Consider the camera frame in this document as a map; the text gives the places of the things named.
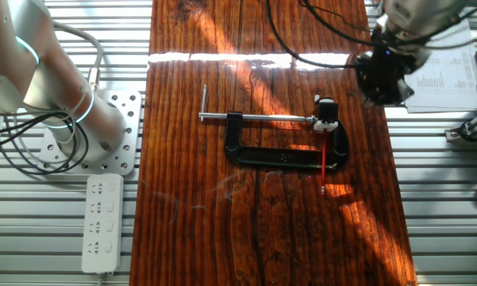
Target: wood grain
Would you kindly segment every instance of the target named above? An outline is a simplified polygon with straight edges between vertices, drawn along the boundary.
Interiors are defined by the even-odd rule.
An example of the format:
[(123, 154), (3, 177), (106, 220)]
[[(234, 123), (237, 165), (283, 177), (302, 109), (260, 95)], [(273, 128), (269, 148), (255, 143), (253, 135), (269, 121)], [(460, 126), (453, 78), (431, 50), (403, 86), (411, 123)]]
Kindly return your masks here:
[[(297, 52), (363, 50), (297, 1), (271, 2)], [(312, 3), (367, 26), (362, 0)], [(350, 95), (352, 71), (279, 61), (285, 53), (264, 0), (154, 1), (150, 54), (131, 285), (417, 283), (385, 114)], [(204, 84), (209, 112), (309, 116), (314, 95), (333, 98), (350, 138), (347, 166), (328, 175), (321, 195), (317, 172), (233, 165), (223, 151), (225, 122), (198, 119)], [(242, 137), (247, 145), (318, 147), (307, 126), (294, 124), (250, 123)]]

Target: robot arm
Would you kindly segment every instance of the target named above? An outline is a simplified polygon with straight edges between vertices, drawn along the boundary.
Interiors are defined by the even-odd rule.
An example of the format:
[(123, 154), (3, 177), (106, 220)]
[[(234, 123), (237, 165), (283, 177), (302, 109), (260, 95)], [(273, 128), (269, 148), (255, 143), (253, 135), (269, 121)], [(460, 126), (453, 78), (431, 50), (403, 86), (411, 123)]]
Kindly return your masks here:
[(372, 40), (382, 43), (357, 59), (356, 70), (366, 105), (400, 104), (413, 90), (405, 75), (422, 67), (431, 56), (425, 46), (431, 37), (457, 24), (464, 0), (385, 0)]
[[(97, 77), (91, 76), (93, 84)], [(88, 137), (86, 161), (92, 162), (118, 148), (125, 133), (122, 113), (96, 91), (60, 46), (42, 0), (0, 0), (0, 113), (19, 107), (67, 110)], [(57, 118), (44, 124), (62, 152), (70, 154), (72, 132), (66, 125)], [(83, 141), (80, 132), (76, 136)], [(82, 154), (79, 148), (75, 160)]]

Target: electrical outlet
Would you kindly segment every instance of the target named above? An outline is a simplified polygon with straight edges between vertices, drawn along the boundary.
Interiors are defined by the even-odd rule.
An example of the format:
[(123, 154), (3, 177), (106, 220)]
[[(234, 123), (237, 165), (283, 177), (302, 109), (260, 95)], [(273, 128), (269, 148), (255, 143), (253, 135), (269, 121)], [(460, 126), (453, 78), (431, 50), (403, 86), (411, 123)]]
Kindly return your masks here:
[(119, 267), (122, 198), (121, 176), (88, 177), (81, 262), (85, 273), (113, 272)]

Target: paper document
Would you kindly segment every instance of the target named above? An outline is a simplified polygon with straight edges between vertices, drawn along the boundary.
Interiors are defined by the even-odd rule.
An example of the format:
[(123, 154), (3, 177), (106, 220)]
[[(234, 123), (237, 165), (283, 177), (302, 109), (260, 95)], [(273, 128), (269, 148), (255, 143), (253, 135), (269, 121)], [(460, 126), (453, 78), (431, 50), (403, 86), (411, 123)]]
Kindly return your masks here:
[[(471, 39), (468, 21), (462, 21), (435, 36), (428, 46), (461, 44)], [(473, 44), (450, 50), (435, 50), (426, 64), (405, 77), (415, 95), (405, 105), (417, 112), (477, 110), (477, 70)]]

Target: white power strip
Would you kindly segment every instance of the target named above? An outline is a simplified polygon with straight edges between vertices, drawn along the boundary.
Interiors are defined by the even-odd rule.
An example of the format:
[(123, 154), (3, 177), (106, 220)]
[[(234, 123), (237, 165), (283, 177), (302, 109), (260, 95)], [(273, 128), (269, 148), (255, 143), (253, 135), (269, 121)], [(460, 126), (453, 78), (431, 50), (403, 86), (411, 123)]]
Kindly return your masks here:
[(85, 273), (113, 272), (120, 266), (123, 189), (120, 175), (88, 177), (81, 261)]

